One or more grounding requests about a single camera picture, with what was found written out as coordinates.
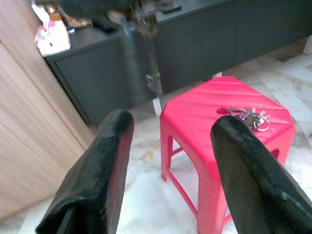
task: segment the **keys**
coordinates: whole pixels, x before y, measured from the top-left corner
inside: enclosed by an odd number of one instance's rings
[[[228,114],[235,116],[245,121],[245,123],[252,129],[255,129],[259,132],[265,132],[269,129],[270,116],[264,116],[266,111],[262,111],[258,114],[255,108],[252,110],[242,109],[242,108],[230,108],[228,109]]]

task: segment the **wooden wall panel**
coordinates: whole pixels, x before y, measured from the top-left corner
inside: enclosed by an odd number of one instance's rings
[[[34,44],[38,26],[31,0],[1,0],[0,41],[86,149],[94,138],[94,130],[84,124],[38,52]]]
[[[52,196],[83,152],[0,43],[0,219]]]

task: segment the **cabinet top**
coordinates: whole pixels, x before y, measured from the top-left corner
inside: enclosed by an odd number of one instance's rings
[[[180,4],[182,5],[181,10],[169,14],[157,12],[156,16],[158,24],[161,26],[174,20],[179,20],[189,15],[197,14],[232,1],[235,0],[180,0]],[[56,55],[48,56],[48,61],[63,59],[94,46],[98,46],[99,44],[106,44],[120,39],[119,32],[105,33],[104,31],[91,26],[77,29],[69,36],[71,40],[71,49]]]

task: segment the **floor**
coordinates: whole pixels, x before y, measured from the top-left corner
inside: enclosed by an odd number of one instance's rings
[[[286,169],[312,198],[312,55],[304,55],[306,40],[252,59],[223,73],[249,84],[288,108],[296,122],[296,135]],[[190,85],[167,95],[172,98]],[[160,177],[159,118],[150,103],[131,110],[136,129],[130,153],[126,191],[118,234],[196,234],[195,218],[171,182]],[[196,171],[180,153],[172,169],[194,204]],[[0,223],[0,234],[34,234],[51,199]],[[223,234],[235,234],[233,222]]]

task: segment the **red plastic stool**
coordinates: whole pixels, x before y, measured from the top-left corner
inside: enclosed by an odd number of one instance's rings
[[[171,179],[197,219],[200,234],[220,234],[231,220],[225,217],[227,204],[210,140],[213,123],[224,108],[256,108],[270,115],[270,128],[255,131],[256,136],[285,165],[295,134],[293,119],[287,109],[233,77],[212,79],[172,100],[160,116],[161,169],[166,181]],[[173,139],[180,148],[173,150]],[[197,169],[198,210],[170,171],[171,157],[184,150]]]

